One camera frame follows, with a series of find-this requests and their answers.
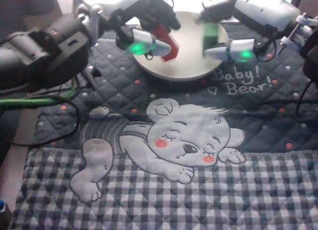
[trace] quilted blanket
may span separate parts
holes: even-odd
[[[87,68],[101,77],[75,99],[80,130],[29,150],[11,229],[318,229],[318,110],[295,118],[307,83],[297,54],[177,83],[148,75],[114,37],[92,48]],[[34,141],[75,122],[71,106],[43,108]]]

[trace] blue bottle cap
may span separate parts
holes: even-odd
[[[0,210],[4,208],[4,201],[0,199]]]

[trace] checkered fabric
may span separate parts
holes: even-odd
[[[13,229],[316,230],[318,152],[249,153],[241,165],[195,169],[190,184],[139,170],[117,155],[88,205],[69,189],[80,151],[30,152]]]
[[[257,36],[241,24],[223,26],[233,39]],[[72,176],[84,168],[79,130],[45,148],[29,150],[12,229],[318,229],[317,105],[302,105],[297,120],[296,104],[284,102],[297,100],[306,85],[302,58],[286,49],[268,63],[223,63],[224,75],[251,71],[254,81],[248,87],[267,84],[256,93],[228,95],[225,81],[214,80],[214,74],[186,83],[151,77],[116,47],[110,40],[114,37],[106,33],[92,48],[89,65],[102,77],[95,79],[96,91],[85,88],[74,100],[81,111],[80,129],[89,111],[99,105],[130,122],[147,123],[151,120],[146,109],[159,98],[225,108],[229,126],[245,131],[238,151],[246,162],[194,168],[195,177],[183,185],[141,171],[125,154],[116,155],[98,184],[101,199],[85,205],[69,187]],[[237,88],[243,84],[241,79],[231,81]],[[312,86],[305,99],[317,95]],[[74,128],[75,111],[66,107],[42,109],[35,142]]]

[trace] bear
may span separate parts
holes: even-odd
[[[80,135],[85,168],[71,178],[70,188],[82,203],[100,199],[98,183],[119,153],[139,169],[181,184],[191,182],[195,167],[211,167],[217,161],[243,163],[245,157],[235,147],[243,143],[244,131],[230,128],[225,113],[161,98],[147,107],[153,123],[146,123],[129,122],[97,107]]]

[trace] green cable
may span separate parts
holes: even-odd
[[[72,89],[62,98],[69,99],[76,92],[77,84],[76,78],[72,79]],[[0,100],[0,108],[38,108],[41,106],[52,106],[61,103],[61,101],[52,98],[39,98],[39,99],[3,99]]]

